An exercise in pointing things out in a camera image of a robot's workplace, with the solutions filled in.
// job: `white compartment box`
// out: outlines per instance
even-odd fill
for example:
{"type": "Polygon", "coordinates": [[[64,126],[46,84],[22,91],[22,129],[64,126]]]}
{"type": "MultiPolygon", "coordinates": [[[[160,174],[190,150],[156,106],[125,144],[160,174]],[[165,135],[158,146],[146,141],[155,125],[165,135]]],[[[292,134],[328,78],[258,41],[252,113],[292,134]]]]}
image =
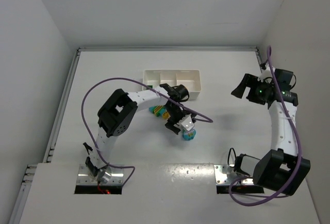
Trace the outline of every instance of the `white compartment box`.
{"type": "Polygon", "coordinates": [[[143,83],[153,88],[163,83],[171,87],[182,84],[189,91],[189,100],[197,99],[202,90],[199,70],[145,70],[143,83]]]}

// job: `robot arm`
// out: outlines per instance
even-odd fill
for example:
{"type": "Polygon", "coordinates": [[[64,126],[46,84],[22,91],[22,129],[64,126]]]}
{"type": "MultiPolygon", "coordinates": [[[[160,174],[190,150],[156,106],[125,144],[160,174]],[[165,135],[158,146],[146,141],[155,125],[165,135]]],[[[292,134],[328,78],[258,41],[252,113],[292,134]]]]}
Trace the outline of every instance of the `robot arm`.
{"type": "MultiPolygon", "coordinates": [[[[291,92],[290,81],[293,72],[279,69],[275,69],[274,72],[290,118],[295,124],[298,96],[291,92]]],[[[249,101],[268,105],[272,121],[271,150],[260,161],[241,154],[235,161],[234,170],[253,177],[256,185],[277,191],[285,184],[295,167],[298,154],[296,139],[275,90],[269,67],[267,66],[259,77],[245,74],[238,87],[232,91],[232,95],[242,98],[246,87],[250,88],[246,97],[249,101]],[[287,166],[287,170],[281,168],[283,164],[287,166]]],[[[302,159],[295,179],[283,193],[293,195],[309,169],[310,161],[302,159]]]]}
{"type": "MultiPolygon", "coordinates": [[[[176,102],[181,102],[189,95],[183,85],[170,87],[168,84],[161,84],[155,90],[176,102]]],[[[181,130],[189,131],[194,127],[195,114],[182,110],[158,93],[151,90],[125,93],[122,89],[117,89],[97,114],[99,116],[96,139],[98,149],[88,148],[85,145],[87,150],[91,151],[85,164],[93,177],[98,179],[101,169],[107,166],[101,160],[97,150],[102,153],[103,158],[108,160],[118,136],[128,129],[135,113],[153,106],[166,107],[171,116],[166,127],[176,134],[181,130]]]]}

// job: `white table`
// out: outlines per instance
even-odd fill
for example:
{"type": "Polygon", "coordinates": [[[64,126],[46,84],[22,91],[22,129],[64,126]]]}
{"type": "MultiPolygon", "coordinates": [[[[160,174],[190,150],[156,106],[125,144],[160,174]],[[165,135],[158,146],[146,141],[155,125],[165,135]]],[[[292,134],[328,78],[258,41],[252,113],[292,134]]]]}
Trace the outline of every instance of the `white table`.
{"type": "MultiPolygon", "coordinates": [[[[260,74],[255,51],[82,51],[52,162],[38,165],[20,223],[319,223],[306,181],[294,196],[253,208],[216,194],[213,164],[225,164],[230,147],[259,158],[270,149],[267,107],[230,95],[245,73],[260,74]],[[91,144],[80,117],[86,91],[105,78],[141,80],[145,69],[177,68],[201,71],[202,92],[186,105],[214,123],[196,123],[187,142],[161,118],[137,113],[110,157],[137,167],[122,195],[74,195],[82,144],[91,144]]],[[[125,81],[95,89],[85,106],[95,135],[97,111],[118,88],[141,90],[125,81]]]]}

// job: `purple cable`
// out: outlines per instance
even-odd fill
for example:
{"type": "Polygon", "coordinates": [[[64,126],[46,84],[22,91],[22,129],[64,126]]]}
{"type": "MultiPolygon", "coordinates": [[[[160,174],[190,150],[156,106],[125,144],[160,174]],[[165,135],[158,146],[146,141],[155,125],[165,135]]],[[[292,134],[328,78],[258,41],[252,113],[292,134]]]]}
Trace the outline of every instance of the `purple cable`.
{"type": "Polygon", "coordinates": [[[160,93],[160,92],[158,92],[158,91],[156,91],[156,90],[150,88],[149,86],[147,86],[147,85],[145,85],[145,84],[143,84],[143,83],[140,83],[140,82],[138,82],[138,81],[135,81],[135,80],[132,80],[132,79],[129,79],[129,78],[124,78],[124,77],[108,78],[108,79],[105,79],[105,80],[100,81],[100,82],[98,82],[97,84],[95,84],[93,87],[91,87],[91,88],[87,91],[87,93],[85,94],[84,98],[82,99],[82,103],[81,103],[81,117],[82,117],[82,122],[84,122],[84,125],[85,125],[85,127],[86,127],[86,129],[87,129],[87,131],[88,131],[88,133],[89,133],[89,135],[90,135],[90,137],[92,138],[92,141],[93,141],[93,143],[94,143],[94,146],[95,146],[95,148],[96,148],[96,151],[97,151],[97,153],[98,153],[98,156],[100,156],[100,159],[101,159],[101,160],[102,160],[107,166],[110,166],[110,167],[113,167],[113,168],[119,168],[119,169],[132,169],[132,172],[129,174],[129,176],[127,177],[127,179],[126,179],[125,182],[123,183],[122,187],[126,184],[126,182],[127,182],[127,181],[131,178],[131,176],[133,175],[133,173],[134,173],[134,171],[135,171],[135,167],[134,167],[134,166],[116,166],[116,165],[112,165],[112,164],[110,164],[109,162],[107,162],[107,161],[103,158],[102,153],[101,153],[101,152],[99,151],[99,149],[98,149],[98,145],[97,145],[97,143],[96,143],[96,140],[95,140],[95,138],[94,138],[94,136],[93,136],[93,134],[92,134],[92,132],[91,132],[89,126],[87,125],[87,122],[86,122],[86,119],[85,119],[85,115],[84,115],[84,105],[85,105],[85,101],[86,101],[87,96],[90,94],[90,92],[92,92],[92,90],[95,89],[98,85],[101,85],[101,84],[104,83],[104,82],[112,81],[112,80],[124,80],[124,81],[130,81],[130,82],[134,82],[134,83],[136,83],[136,84],[139,84],[139,85],[141,85],[141,86],[144,86],[145,88],[147,88],[147,89],[149,89],[149,90],[155,92],[156,94],[160,95],[161,97],[164,97],[165,99],[167,99],[168,101],[172,102],[173,104],[176,104],[177,106],[179,106],[179,107],[181,107],[181,108],[183,108],[183,109],[186,109],[187,111],[189,111],[189,112],[191,112],[191,113],[194,113],[194,114],[197,114],[198,116],[201,116],[201,117],[204,118],[204,119],[198,119],[198,118],[195,118],[195,120],[198,120],[198,121],[201,121],[201,122],[213,123],[213,120],[212,120],[211,118],[209,118],[209,117],[207,117],[207,116],[205,116],[205,115],[203,115],[203,114],[201,114],[201,113],[198,113],[198,112],[196,112],[196,111],[194,111],[194,110],[192,110],[192,109],[190,109],[190,108],[188,108],[188,107],[185,107],[184,105],[182,105],[182,104],[180,104],[180,103],[178,103],[178,102],[176,102],[176,101],[170,99],[170,98],[167,97],[165,94],[162,94],[162,93],[160,93]]]}
{"type": "MultiPolygon", "coordinates": [[[[244,179],[252,179],[252,178],[251,177],[242,177],[242,178],[239,179],[239,181],[242,181],[244,179]]],[[[261,195],[253,195],[253,194],[245,194],[245,193],[240,193],[240,192],[233,192],[233,191],[232,191],[232,193],[233,194],[236,194],[236,195],[246,196],[246,197],[259,197],[259,198],[267,198],[268,197],[268,196],[261,196],[261,195]]],[[[286,198],[286,197],[288,197],[288,196],[287,195],[277,196],[276,198],[286,198]]]]}
{"type": "Polygon", "coordinates": [[[282,94],[281,94],[281,90],[279,89],[279,86],[278,86],[278,83],[277,83],[277,80],[276,80],[276,77],[275,77],[275,74],[274,74],[274,69],[273,69],[273,64],[272,64],[272,60],[271,60],[271,54],[272,54],[272,47],[271,46],[268,46],[267,47],[267,61],[268,61],[268,65],[269,65],[269,68],[270,68],[270,72],[272,74],[272,77],[273,77],[273,81],[274,81],[274,84],[275,84],[275,88],[276,88],[276,91],[277,91],[277,94],[279,96],[279,99],[280,99],[280,102],[283,106],[283,110],[284,110],[284,113],[286,115],[286,117],[288,118],[288,121],[290,123],[290,126],[292,128],[292,131],[294,133],[294,136],[295,136],[295,139],[296,139],[296,142],[297,142],[297,147],[298,147],[298,159],[297,159],[297,164],[291,174],[291,176],[289,177],[289,179],[287,180],[287,182],[277,191],[275,192],[273,195],[271,196],[268,196],[266,197],[265,199],[261,200],[261,201],[257,201],[257,202],[252,202],[252,203],[246,203],[246,202],[241,202],[239,200],[237,200],[234,196],[233,196],[233,192],[232,192],[232,188],[233,188],[233,185],[242,180],[242,179],[236,179],[234,180],[230,186],[229,186],[229,189],[228,189],[228,192],[231,196],[231,198],[237,202],[238,204],[240,205],[243,205],[243,206],[257,206],[257,205],[260,205],[260,204],[263,204],[263,203],[266,203],[266,202],[269,202],[270,200],[276,198],[279,194],[281,194],[289,185],[290,183],[292,182],[292,180],[294,179],[294,177],[296,176],[298,170],[299,170],[299,167],[300,167],[300,164],[301,164],[301,159],[302,159],[302,148],[301,148],[301,142],[300,142],[300,139],[299,139],[299,135],[298,135],[298,131],[290,117],[290,114],[285,106],[285,103],[284,103],[284,100],[283,100],[283,97],[282,97],[282,94]]]}

